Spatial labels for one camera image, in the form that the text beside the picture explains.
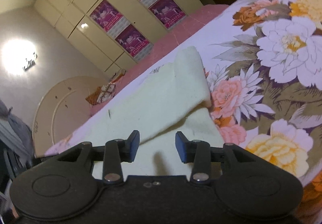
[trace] yellow flower print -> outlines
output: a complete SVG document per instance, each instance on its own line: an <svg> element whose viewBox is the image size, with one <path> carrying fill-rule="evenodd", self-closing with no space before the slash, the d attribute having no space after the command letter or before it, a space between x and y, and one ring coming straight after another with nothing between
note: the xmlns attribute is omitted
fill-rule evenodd
<svg viewBox="0 0 322 224"><path fill-rule="evenodd" d="M274 121L270 135L255 132L247 137L241 147L266 161L286 170L296 177L309 169L307 152L313 146L312 138L305 130L297 129L284 119Z"/></svg>
<svg viewBox="0 0 322 224"><path fill-rule="evenodd" d="M322 0L297 0L290 4L292 17L307 17L322 29Z"/></svg>

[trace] white flower print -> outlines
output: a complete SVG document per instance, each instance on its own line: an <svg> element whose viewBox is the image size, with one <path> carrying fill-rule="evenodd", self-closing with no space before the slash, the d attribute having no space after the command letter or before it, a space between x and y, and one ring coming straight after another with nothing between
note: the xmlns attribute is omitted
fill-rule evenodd
<svg viewBox="0 0 322 224"><path fill-rule="evenodd" d="M278 83L296 77L306 87L322 90L322 36L313 35L315 23L308 18L293 17L265 22L266 37L257 40L261 65L271 67L269 76Z"/></svg>
<svg viewBox="0 0 322 224"><path fill-rule="evenodd" d="M215 72L211 72L210 75L207 78L208 81L208 86L210 88L210 91L213 91L214 88L216 88L218 86L218 84L220 83L220 81L222 80L226 80L227 79L227 73L228 71L226 70L226 66L223 67L222 69L219 67L219 65L217 64L216 68L215 68Z"/></svg>
<svg viewBox="0 0 322 224"><path fill-rule="evenodd" d="M240 124L240 116L241 114L244 114L248 119L250 118L250 115L253 117L257 117L256 111L264 112L264 113L270 113L274 114L275 112L268 107L265 104L258 103L264 96L263 95L256 95L256 92L258 89L260 89L259 86L257 86L258 83L260 83L263 79L259 78L259 71L254 73L254 65L252 65L247 73L243 70L240 70L240 76L239 77L242 85L245 85L246 88L248 88L248 94L244 98L244 101L242 104L236 108L234 112L234 117L236 118L238 124Z"/></svg>

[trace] orange flower print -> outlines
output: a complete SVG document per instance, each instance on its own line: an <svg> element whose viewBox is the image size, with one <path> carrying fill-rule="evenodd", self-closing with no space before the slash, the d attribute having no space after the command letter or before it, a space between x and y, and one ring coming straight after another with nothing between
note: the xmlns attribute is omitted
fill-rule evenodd
<svg viewBox="0 0 322 224"><path fill-rule="evenodd" d="M264 22L267 16L277 13L266 9L266 7L278 3L278 0L258 0L249 6L241 7L239 12L233 16L234 26L242 26L242 31L246 31L254 24Z"/></svg>
<svg viewBox="0 0 322 224"><path fill-rule="evenodd" d="M303 224L312 224L322 209L322 171L304 188L296 217Z"/></svg>
<svg viewBox="0 0 322 224"><path fill-rule="evenodd" d="M228 118L221 117L219 119L214 119L214 122L219 128L222 128L222 127L227 127L232 120L233 120L232 117L228 117Z"/></svg>
<svg viewBox="0 0 322 224"><path fill-rule="evenodd" d="M208 78L208 76L209 76L209 71L208 71L208 72L206 72L206 69L205 69L205 68L203 69L203 71L204 71L204 74L205 74L206 78Z"/></svg>

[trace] metal screw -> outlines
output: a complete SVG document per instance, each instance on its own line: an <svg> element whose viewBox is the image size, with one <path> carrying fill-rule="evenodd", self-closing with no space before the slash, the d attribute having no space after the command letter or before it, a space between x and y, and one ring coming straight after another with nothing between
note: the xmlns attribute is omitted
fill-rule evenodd
<svg viewBox="0 0 322 224"><path fill-rule="evenodd" d="M104 177L104 179L108 182L115 182L115 181L118 181L120 178L121 176L116 173L109 173L109 174L106 174Z"/></svg>
<svg viewBox="0 0 322 224"><path fill-rule="evenodd" d="M192 178L196 181L206 181L207 179L209 179L209 175L206 173L199 172L199 173L195 173L192 176Z"/></svg>
<svg viewBox="0 0 322 224"><path fill-rule="evenodd" d="M152 183L151 182L146 182L146 183L143 184L143 186L146 187L146 188L150 188L150 187L152 187Z"/></svg>

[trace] bright light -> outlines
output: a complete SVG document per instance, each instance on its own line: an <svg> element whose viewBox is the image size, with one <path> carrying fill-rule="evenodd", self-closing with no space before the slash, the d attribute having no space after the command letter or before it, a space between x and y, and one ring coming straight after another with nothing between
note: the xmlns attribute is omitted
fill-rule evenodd
<svg viewBox="0 0 322 224"><path fill-rule="evenodd" d="M81 25L81 28L82 28L83 30L87 29L87 28L88 28L88 24L87 24L87 23L83 23L83 24Z"/></svg>
<svg viewBox="0 0 322 224"><path fill-rule="evenodd" d="M21 75L29 60L35 60L35 45L30 41L16 39L4 45L2 62L9 73Z"/></svg>

